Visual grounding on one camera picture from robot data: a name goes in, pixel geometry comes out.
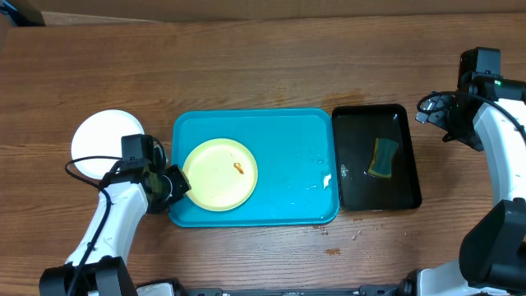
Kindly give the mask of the white plate with red stain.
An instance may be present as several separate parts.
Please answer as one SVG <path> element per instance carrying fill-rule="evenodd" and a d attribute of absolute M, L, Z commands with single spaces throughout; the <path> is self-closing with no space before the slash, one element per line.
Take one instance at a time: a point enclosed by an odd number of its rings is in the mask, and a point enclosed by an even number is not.
<path fill-rule="evenodd" d="M 122 157 L 121 138 L 144 134 L 141 123 L 132 114 L 108 109 L 87 118 L 76 130 L 71 144 L 74 160 L 88 156 Z"/>

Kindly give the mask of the yellow green plate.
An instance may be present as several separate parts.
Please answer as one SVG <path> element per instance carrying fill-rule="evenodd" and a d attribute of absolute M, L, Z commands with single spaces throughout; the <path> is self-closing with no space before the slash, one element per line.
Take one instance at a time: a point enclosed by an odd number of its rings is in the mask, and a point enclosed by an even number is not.
<path fill-rule="evenodd" d="M 227 211 L 252 195 L 258 180 L 254 155 L 241 143 L 216 138 L 198 145 L 186 158 L 187 196 L 204 210 Z"/>

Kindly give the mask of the green yellow sponge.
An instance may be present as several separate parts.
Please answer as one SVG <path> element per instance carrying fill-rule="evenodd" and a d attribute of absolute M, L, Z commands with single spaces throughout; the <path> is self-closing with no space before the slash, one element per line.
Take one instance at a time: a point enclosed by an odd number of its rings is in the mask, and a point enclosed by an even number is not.
<path fill-rule="evenodd" d="M 367 173 L 378 178 L 391 178 L 393 159 L 399 143 L 388 138 L 376 138 Z"/>

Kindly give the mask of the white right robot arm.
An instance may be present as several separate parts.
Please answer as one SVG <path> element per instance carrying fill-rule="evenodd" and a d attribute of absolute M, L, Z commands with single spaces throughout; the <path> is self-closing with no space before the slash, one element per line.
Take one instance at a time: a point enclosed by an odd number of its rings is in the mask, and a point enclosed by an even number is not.
<path fill-rule="evenodd" d="M 416 270 L 399 295 L 523 295 L 525 293 L 525 84 L 501 75 L 501 52 L 463 52 L 455 91 L 432 92 L 416 119 L 484 152 L 492 209 L 464 237 L 457 259 Z"/>

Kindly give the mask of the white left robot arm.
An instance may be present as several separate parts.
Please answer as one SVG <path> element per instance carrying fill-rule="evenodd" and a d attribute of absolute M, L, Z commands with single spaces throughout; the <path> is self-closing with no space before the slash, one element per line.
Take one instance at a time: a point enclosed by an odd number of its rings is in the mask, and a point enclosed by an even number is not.
<path fill-rule="evenodd" d="M 177 280 L 137 286 L 127 257 L 146 214 L 163 214 L 184 198 L 190 185 L 177 165 L 168 166 L 160 141 L 150 135 L 123 136 L 122 154 L 98 183 L 94 217 L 63 266 L 48 268 L 39 280 L 45 296 L 183 295 Z"/>

